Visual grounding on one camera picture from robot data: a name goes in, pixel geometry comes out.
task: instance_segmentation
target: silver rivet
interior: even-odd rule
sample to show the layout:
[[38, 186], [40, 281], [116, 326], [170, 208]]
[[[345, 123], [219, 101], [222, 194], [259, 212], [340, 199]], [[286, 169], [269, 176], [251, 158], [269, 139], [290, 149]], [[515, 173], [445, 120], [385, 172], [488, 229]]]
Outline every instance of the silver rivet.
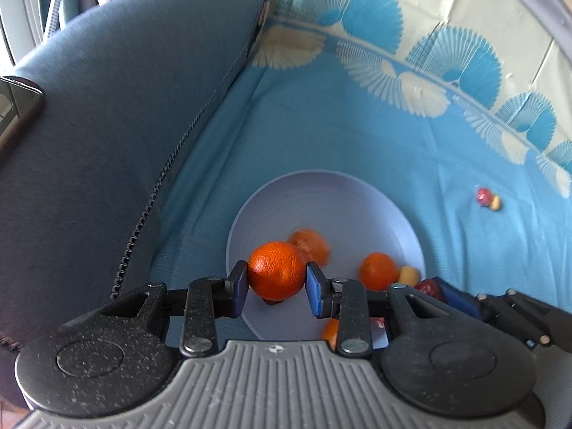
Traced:
[[347, 339], [341, 343], [341, 349], [348, 354], [365, 353], [370, 346], [362, 339]]
[[213, 343], [204, 337], [193, 337], [185, 343], [185, 349], [192, 353], [206, 352], [210, 350]]

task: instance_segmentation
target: orange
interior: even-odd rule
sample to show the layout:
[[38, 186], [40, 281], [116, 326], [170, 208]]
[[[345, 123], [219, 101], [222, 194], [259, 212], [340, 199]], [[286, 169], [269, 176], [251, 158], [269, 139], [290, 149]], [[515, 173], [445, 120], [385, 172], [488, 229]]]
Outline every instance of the orange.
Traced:
[[359, 268], [359, 280], [370, 291], [384, 291], [397, 282], [399, 270], [385, 253], [376, 252], [363, 260]]
[[291, 243], [265, 243], [248, 260], [248, 283], [265, 300], [286, 300], [297, 294], [305, 281], [304, 256]]
[[294, 232], [288, 242], [296, 245], [306, 256], [306, 262], [315, 261], [320, 268], [328, 264], [330, 245], [324, 237], [312, 229], [300, 229]]
[[322, 332], [321, 338], [328, 341], [333, 351], [336, 351], [337, 329], [339, 325], [340, 322], [337, 319], [330, 318], [325, 324], [324, 332]]

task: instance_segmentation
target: smartphone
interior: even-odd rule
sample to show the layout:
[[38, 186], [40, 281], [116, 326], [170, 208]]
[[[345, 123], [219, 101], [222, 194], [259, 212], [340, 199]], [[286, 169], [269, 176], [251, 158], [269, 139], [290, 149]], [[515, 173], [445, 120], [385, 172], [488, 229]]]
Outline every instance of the smartphone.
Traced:
[[39, 117], [44, 105], [41, 88], [32, 81], [0, 76], [0, 150]]

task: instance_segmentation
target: small yellow object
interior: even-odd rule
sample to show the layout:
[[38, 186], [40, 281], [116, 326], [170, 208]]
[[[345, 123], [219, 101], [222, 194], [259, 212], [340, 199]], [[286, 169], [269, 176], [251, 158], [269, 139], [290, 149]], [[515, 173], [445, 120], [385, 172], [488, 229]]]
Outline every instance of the small yellow object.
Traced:
[[404, 266], [399, 272], [399, 283], [415, 287], [420, 281], [419, 271], [411, 266]]
[[501, 198], [498, 195], [495, 195], [493, 197], [493, 201], [491, 201], [491, 204], [488, 206], [491, 211], [498, 211], [499, 209], [501, 209], [502, 206], [502, 201]]

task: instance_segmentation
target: plate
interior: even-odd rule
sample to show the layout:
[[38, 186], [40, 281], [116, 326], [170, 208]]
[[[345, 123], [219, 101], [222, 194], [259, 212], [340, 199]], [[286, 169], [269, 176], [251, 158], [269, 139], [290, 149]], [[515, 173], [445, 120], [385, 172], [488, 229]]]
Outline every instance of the plate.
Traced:
[[[332, 247], [328, 278], [357, 278], [372, 252], [390, 255], [399, 266], [417, 268], [424, 278], [419, 240], [399, 208], [372, 185], [347, 174], [305, 170], [278, 177], [242, 206], [227, 241], [227, 275], [260, 245], [287, 240], [295, 230], [317, 230]], [[312, 316], [306, 291], [269, 306], [251, 289], [242, 318], [261, 340], [316, 340], [326, 319]], [[373, 328], [374, 347], [387, 345], [383, 329]]]

